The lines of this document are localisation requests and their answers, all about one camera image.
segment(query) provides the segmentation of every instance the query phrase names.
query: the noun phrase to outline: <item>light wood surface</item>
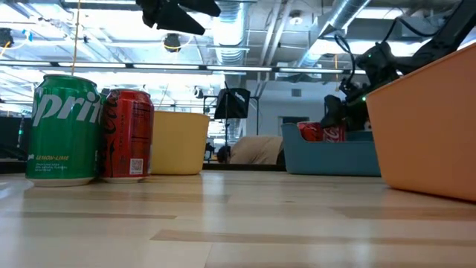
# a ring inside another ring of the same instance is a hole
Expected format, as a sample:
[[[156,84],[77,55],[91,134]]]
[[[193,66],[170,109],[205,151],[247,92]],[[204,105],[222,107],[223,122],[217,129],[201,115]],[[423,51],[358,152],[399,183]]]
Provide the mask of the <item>light wood surface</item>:
[[[212,172],[31,188],[0,176],[1,268],[469,268],[476,206],[380,178]]]

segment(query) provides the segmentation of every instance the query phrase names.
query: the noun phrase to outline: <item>green soda can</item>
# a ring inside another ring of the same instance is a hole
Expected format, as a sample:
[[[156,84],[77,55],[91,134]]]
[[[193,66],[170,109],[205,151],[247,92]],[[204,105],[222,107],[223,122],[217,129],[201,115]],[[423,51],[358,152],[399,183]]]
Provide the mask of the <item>green soda can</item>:
[[[96,176],[101,99],[96,84],[48,74],[35,89],[26,177],[35,186],[73,186]]]

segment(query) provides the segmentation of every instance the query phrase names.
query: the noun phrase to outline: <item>red soda can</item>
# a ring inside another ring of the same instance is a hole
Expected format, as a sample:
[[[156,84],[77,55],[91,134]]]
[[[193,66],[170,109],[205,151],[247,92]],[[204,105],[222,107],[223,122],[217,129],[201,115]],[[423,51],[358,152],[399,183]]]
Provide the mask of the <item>red soda can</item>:
[[[101,118],[100,174],[107,182],[138,182],[150,174],[154,106],[149,94],[113,89]]]
[[[345,125],[326,127],[324,131],[324,142],[342,142],[345,141]]]
[[[297,123],[297,127],[300,130],[300,134],[306,141],[322,141],[323,131],[321,123],[318,122],[300,122]]]

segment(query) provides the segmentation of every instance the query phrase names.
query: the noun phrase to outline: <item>sprite logo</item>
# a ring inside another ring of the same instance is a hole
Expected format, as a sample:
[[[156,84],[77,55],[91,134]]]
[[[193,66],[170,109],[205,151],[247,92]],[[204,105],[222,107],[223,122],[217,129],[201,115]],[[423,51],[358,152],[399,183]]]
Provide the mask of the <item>sprite logo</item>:
[[[38,88],[36,92],[39,93],[38,101],[33,103],[33,110],[31,117],[33,119],[33,127],[37,127],[43,118],[56,116],[57,119],[66,119],[73,110],[75,105],[80,105],[81,110],[77,114],[77,121],[84,121],[89,111],[92,108],[92,114],[89,119],[90,123],[95,123],[98,116],[100,116],[101,102],[100,98],[93,92],[86,94],[87,100],[84,98],[68,97],[65,103],[56,95],[42,94],[42,89]]]

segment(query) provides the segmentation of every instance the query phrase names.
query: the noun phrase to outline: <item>soda can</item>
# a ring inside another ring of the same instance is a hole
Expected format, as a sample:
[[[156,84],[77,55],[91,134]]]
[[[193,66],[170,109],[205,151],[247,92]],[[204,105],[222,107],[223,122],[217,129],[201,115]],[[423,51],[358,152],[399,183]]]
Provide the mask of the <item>soda can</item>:
[[[107,182],[138,182],[150,175],[154,106],[146,92],[113,89],[102,115],[101,177]]]
[[[323,141],[323,130],[321,123],[318,122],[300,122],[297,123],[300,134],[306,141]]]
[[[26,177],[35,186],[73,186],[97,174],[100,96],[96,84],[47,74],[33,95]]]
[[[343,142],[345,141],[345,125],[341,124],[335,127],[326,127],[324,131],[324,142]]]

